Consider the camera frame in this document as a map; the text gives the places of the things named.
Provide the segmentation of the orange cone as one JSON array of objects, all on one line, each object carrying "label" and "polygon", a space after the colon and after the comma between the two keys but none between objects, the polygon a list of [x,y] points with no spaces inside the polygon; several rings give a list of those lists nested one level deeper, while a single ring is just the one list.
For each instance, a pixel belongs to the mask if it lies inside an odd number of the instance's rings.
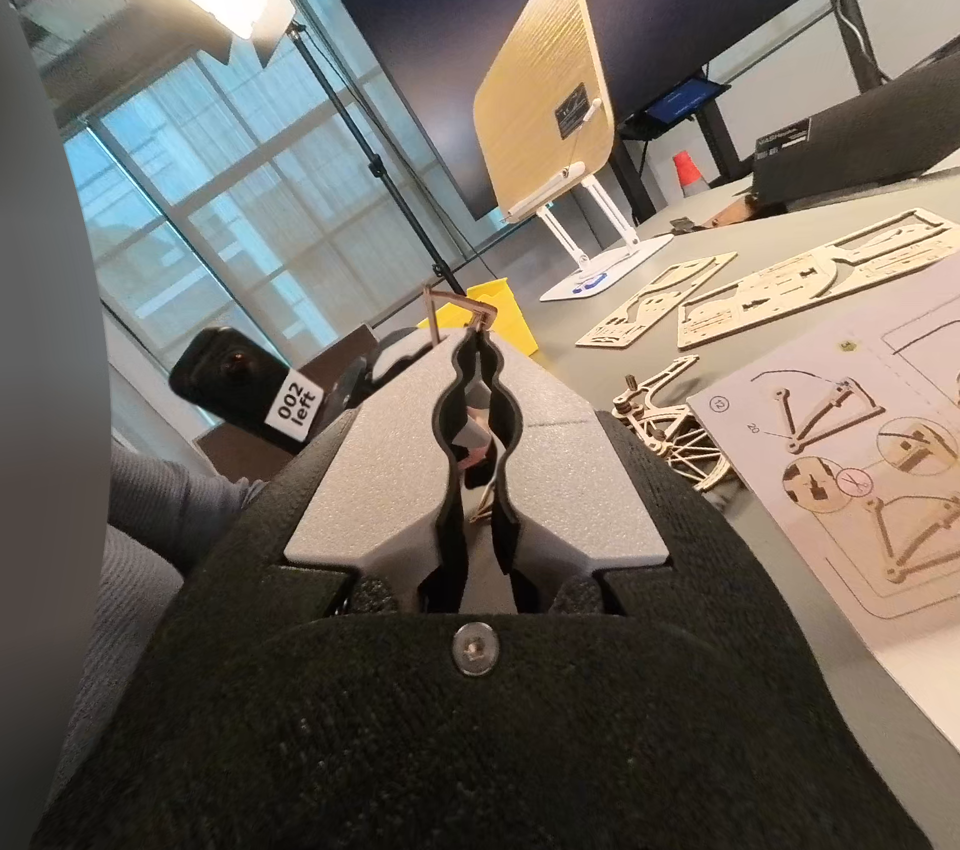
[{"label": "orange cone", "polygon": [[710,184],[705,179],[696,162],[686,150],[673,156],[673,164],[677,173],[678,185],[684,198],[690,198],[710,190]]}]

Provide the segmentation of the black light stand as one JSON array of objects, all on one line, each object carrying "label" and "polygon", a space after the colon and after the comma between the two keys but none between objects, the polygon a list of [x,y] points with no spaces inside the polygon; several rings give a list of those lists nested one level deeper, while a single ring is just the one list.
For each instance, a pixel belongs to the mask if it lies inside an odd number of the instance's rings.
[{"label": "black light stand", "polygon": [[402,214],[403,219],[406,220],[418,242],[429,256],[432,270],[436,277],[446,282],[451,292],[464,295],[465,289],[456,279],[447,261],[430,239],[420,220],[417,219],[414,210],[404,199],[401,190],[391,177],[380,154],[369,144],[366,136],[364,136],[360,127],[352,118],[347,105],[341,100],[337,90],[330,82],[330,79],[326,76],[314,56],[307,49],[304,38],[305,32],[306,27],[303,24],[293,21],[288,24],[285,35],[291,41],[299,56],[309,69],[310,73],[318,82],[320,88],[323,89],[329,102],[333,105],[337,115],[344,124],[346,130],[350,136],[353,137],[357,146],[360,148],[364,158],[366,159],[367,170],[369,174],[380,183],[386,193],[390,196],[392,203]]}]

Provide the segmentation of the white instruction booklet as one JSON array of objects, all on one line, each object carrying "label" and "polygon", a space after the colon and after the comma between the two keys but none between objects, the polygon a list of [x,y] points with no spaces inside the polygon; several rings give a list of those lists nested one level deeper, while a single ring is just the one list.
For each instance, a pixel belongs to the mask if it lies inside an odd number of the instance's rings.
[{"label": "white instruction booklet", "polygon": [[690,406],[876,661],[959,734],[958,256]]}]

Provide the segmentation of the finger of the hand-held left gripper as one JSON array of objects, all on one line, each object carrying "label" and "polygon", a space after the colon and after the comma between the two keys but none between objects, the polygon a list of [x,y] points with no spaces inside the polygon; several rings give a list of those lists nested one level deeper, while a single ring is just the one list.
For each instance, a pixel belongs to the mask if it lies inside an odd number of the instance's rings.
[{"label": "finger of the hand-held left gripper", "polygon": [[393,331],[380,341],[371,357],[370,384],[387,386],[442,341],[442,337],[435,340],[430,330]]}]

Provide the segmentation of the wooden bicycle model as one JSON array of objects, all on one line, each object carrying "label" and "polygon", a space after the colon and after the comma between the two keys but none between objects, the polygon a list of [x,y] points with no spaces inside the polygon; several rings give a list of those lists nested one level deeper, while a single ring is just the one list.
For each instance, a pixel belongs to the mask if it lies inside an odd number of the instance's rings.
[{"label": "wooden bicycle model", "polygon": [[613,400],[612,415],[695,491],[707,494],[735,477],[731,461],[687,402],[660,405],[656,400],[698,361],[696,354],[680,356],[643,381],[625,376],[626,388]]}]

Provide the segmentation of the small blue screen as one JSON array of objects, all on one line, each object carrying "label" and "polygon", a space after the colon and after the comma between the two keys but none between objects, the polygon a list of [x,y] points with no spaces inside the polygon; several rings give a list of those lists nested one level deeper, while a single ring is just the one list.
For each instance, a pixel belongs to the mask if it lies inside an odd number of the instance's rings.
[{"label": "small blue screen", "polygon": [[681,81],[674,88],[648,104],[642,116],[666,125],[692,117],[705,104],[716,100],[731,88],[731,84],[714,81],[703,74],[696,74]]}]

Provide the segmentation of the wooden parts sheet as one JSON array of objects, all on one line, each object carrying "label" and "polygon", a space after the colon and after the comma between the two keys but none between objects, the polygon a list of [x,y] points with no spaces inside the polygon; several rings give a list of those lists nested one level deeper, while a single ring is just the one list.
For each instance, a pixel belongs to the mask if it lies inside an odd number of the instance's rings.
[{"label": "wooden parts sheet", "polygon": [[630,295],[575,342],[577,348],[624,350],[738,257],[738,252],[673,264]]},{"label": "wooden parts sheet", "polygon": [[959,225],[911,208],[754,271],[678,307],[686,352],[905,277],[954,254]]}]

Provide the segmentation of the black case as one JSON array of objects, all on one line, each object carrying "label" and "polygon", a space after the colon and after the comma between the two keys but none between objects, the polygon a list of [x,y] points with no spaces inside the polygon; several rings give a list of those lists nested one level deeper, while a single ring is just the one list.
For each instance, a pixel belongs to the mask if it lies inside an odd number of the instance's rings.
[{"label": "black case", "polygon": [[958,146],[955,52],[758,138],[750,194],[768,207],[896,183]]}]

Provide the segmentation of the person's torso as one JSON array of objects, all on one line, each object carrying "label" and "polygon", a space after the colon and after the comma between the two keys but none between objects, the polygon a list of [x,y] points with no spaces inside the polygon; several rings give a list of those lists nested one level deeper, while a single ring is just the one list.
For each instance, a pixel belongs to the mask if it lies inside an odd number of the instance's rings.
[{"label": "person's torso", "polygon": [[183,576],[162,556],[108,526],[93,626],[47,804],[54,802],[114,716]]}]

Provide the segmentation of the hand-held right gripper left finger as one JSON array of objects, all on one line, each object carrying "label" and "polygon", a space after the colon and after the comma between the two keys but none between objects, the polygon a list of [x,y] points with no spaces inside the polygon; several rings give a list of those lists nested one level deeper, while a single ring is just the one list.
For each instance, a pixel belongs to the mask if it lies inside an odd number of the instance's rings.
[{"label": "hand-held right gripper left finger", "polygon": [[459,378],[464,328],[359,407],[286,548],[300,567],[372,577],[428,577],[440,565],[437,519],[456,472],[434,412]]}]

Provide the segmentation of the person's left forearm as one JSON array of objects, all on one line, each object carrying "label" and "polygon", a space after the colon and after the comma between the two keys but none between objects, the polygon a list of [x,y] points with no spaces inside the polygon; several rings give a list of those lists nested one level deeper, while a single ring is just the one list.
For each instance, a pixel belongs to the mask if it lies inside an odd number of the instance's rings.
[{"label": "person's left forearm", "polygon": [[266,488],[266,481],[199,475],[113,444],[107,528],[190,574]]}]

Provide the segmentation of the yellow plastic bin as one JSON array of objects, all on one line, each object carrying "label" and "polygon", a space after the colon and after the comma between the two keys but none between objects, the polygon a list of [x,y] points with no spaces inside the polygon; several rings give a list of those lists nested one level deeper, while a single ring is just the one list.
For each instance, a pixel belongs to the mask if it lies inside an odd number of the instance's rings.
[{"label": "yellow plastic bin", "polygon": [[[441,330],[461,329],[469,325],[474,314],[453,299],[446,296],[437,296],[433,291],[434,300],[440,300],[436,305],[438,328]],[[497,316],[492,324],[492,331],[506,340],[517,351],[526,357],[531,357],[539,351],[539,344],[526,323],[517,299],[510,289],[506,278],[488,280],[474,284],[466,291],[465,297],[474,302],[489,304],[496,308]]]}]

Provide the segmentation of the wooden book stand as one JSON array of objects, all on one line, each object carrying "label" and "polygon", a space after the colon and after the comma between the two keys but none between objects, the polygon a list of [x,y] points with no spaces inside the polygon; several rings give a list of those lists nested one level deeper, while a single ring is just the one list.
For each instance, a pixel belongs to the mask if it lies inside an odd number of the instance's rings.
[{"label": "wooden book stand", "polygon": [[[541,302],[586,300],[669,244],[642,240],[596,178],[612,155],[613,108],[586,0],[528,0],[478,88],[473,122],[505,220],[537,217],[576,264]],[[591,257],[550,205],[576,187],[623,240]]]}]

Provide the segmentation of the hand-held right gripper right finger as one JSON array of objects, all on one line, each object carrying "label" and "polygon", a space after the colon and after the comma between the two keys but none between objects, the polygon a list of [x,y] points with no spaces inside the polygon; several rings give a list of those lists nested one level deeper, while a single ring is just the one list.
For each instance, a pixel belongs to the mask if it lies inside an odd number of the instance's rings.
[{"label": "hand-held right gripper right finger", "polygon": [[498,455],[501,570],[527,580],[660,567],[666,542],[589,401],[498,334],[478,338]]}]

